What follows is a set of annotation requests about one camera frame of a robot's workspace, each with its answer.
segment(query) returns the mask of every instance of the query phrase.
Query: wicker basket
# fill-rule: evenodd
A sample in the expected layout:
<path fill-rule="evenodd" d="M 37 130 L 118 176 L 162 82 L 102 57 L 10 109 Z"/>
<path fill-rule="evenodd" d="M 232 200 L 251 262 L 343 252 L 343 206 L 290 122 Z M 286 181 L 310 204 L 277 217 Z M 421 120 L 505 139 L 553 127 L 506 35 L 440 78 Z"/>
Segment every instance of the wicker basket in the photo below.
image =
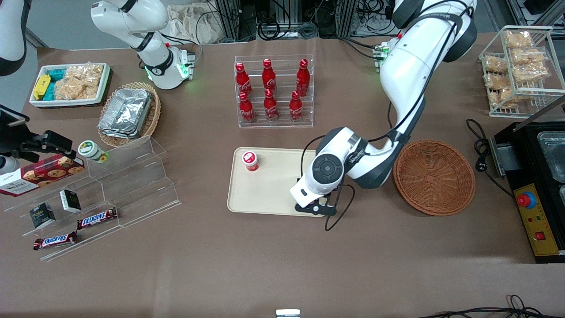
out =
<path fill-rule="evenodd" d="M 151 104 L 150 104 L 151 108 L 147 112 L 147 117 L 145 118 L 145 122 L 143 128 L 141 129 L 141 134 L 140 134 L 140 137 L 151 136 L 155 131 L 155 128 L 157 128 L 157 122 L 159 121 L 159 116 L 161 115 L 161 101 L 159 100 L 159 96 L 157 95 L 157 92 L 149 84 L 139 83 L 139 82 L 126 84 L 118 89 L 122 89 L 122 88 L 133 88 L 133 89 L 142 88 L 153 94 L 153 99 L 151 100 Z M 108 97 L 108 99 L 106 100 L 106 103 L 104 104 L 104 108 L 102 109 L 102 114 L 100 114 L 100 119 L 102 119 L 102 116 L 104 116 L 104 113 L 108 108 L 108 104 L 110 103 L 112 97 L 116 94 L 118 89 L 115 90 L 112 93 L 112 95 L 110 95 L 110 97 Z M 106 136 L 100 130 L 98 130 L 98 135 L 100 136 L 100 139 L 104 141 L 105 144 L 112 147 L 118 147 L 134 140 L 134 139 Z"/>
<path fill-rule="evenodd" d="M 394 182 L 414 208 L 448 216 L 466 208 L 475 195 L 475 173 L 463 155 L 437 140 L 419 140 L 402 149 Z"/>

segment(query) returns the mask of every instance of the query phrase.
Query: snickers bar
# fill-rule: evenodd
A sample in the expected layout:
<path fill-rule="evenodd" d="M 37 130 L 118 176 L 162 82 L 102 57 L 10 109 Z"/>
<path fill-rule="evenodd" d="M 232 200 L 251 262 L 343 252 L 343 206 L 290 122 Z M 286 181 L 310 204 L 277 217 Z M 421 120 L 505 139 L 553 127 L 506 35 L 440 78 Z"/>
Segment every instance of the snickers bar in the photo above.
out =
<path fill-rule="evenodd" d="M 39 251 L 47 247 L 76 244 L 78 242 L 79 242 L 79 236 L 76 234 L 76 231 L 74 231 L 72 233 L 60 235 L 58 237 L 36 239 L 36 241 L 33 244 L 33 249 Z"/>
<path fill-rule="evenodd" d="M 118 214 L 116 213 L 116 208 L 111 208 L 111 209 L 106 210 L 102 213 L 98 213 L 98 214 L 93 215 L 91 217 L 87 217 L 83 220 L 78 220 L 76 229 L 80 230 L 84 227 L 91 226 L 91 225 L 103 222 L 105 220 L 110 220 L 110 219 L 117 218 L 117 217 L 118 217 Z"/>

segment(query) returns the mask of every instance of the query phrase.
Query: coca-cola bottle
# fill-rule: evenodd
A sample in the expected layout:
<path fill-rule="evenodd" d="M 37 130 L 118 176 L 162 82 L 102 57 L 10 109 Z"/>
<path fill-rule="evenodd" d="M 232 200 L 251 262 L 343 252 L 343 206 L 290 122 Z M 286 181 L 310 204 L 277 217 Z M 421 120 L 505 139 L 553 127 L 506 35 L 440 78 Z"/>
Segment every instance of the coca-cola bottle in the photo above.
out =
<path fill-rule="evenodd" d="M 308 60 L 303 58 L 300 60 L 300 68 L 296 73 L 296 90 L 300 96 L 304 97 L 308 94 L 310 86 L 310 72 L 308 71 Z"/>
<path fill-rule="evenodd" d="M 273 71 L 271 60 L 266 58 L 263 60 L 263 86 L 265 89 L 272 89 L 273 95 L 277 93 L 277 77 Z"/>
<path fill-rule="evenodd" d="M 248 97 L 253 96 L 253 89 L 251 88 L 251 80 L 249 79 L 249 75 L 245 71 L 244 64 L 241 62 L 236 63 L 236 82 L 237 82 L 237 89 L 240 92 L 247 93 Z"/>
<path fill-rule="evenodd" d="M 246 123 L 254 123 L 257 120 L 253 112 L 253 104 L 247 99 L 246 92 L 240 93 L 240 113 Z"/>
<path fill-rule="evenodd" d="M 277 110 L 277 101 L 273 98 L 273 90 L 265 89 L 265 100 L 263 101 L 265 106 L 265 115 L 267 115 L 267 120 L 271 123 L 279 120 L 279 111 Z"/>
<path fill-rule="evenodd" d="M 292 99 L 290 100 L 290 119 L 293 123 L 302 121 L 302 101 L 300 100 L 300 93 L 298 91 L 292 92 Z"/>

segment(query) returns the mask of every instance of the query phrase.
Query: white device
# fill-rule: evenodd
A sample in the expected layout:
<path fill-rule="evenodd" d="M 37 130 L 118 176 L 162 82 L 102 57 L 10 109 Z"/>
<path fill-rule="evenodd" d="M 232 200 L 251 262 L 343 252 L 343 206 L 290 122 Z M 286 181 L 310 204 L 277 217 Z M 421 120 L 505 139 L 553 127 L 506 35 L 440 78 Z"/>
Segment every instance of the white device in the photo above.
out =
<path fill-rule="evenodd" d="M 90 9 L 96 27 L 126 42 L 145 64 L 149 79 L 172 89 L 189 78 L 186 50 L 168 48 L 159 33 L 168 25 L 167 9 L 159 0 L 106 0 Z"/>
<path fill-rule="evenodd" d="M 328 132 L 306 173 L 290 189 L 302 208 L 330 193 L 347 174 L 361 188 L 380 187 L 410 138 L 425 105 L 423 90 L 440 62 L 464 55 L 476 40 L 475 0 L 403 0 L 393 22 L 403 31 L 388 42 L 389 55 L 380 79 L 397 113 L 397 123 L 383 149 L 347 127 Z"/>

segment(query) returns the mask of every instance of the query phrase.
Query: table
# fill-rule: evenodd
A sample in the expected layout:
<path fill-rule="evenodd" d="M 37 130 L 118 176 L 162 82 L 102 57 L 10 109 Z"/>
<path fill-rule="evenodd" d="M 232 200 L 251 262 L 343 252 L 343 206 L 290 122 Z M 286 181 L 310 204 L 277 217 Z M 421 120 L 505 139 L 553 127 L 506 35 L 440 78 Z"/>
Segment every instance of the table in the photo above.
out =
<path fill-rule="evenodd" d="M 489 118 L 477 56 L 481 34 L 460 60 L 443 63 L 426 92 L 412 134 L 442 140 L 474 165 L 466 118 L 492 136 L 511 120 Z M 367 42 L 380 43 L 384 38 Z M 233 96 L 234 55 L 306 54 L 316 58 L 314 128 L 240 130 Z M 131 49 L 40 49 L 39 65 L 103 61 L 110 89 L 147 81 Z M 232 213 L 226 207 L 233 151 L 240 146 L 302 148 L 331 128 L 374 137 L 388 128 L 388 98 L 374 64 L 337 40 L 253 41 L 205 46 L 194 80 L 158 93 L 163 112 L 154 137 L 182 204 L 41 263 L 17 220 L 2 214 L 3 317 L 417 317 L 444 310 L 527 306 L 563 315 L 564 264 L 536 265 L 512 199 L 476 173 L 471 205 L 450 217 L 412 209 L 392 178 L 358 189 L 330 232 L 319 218 Z M 75 143 L 98 140 L 100 108 L 39 110 L 30 129 L 56 130 Z"/>

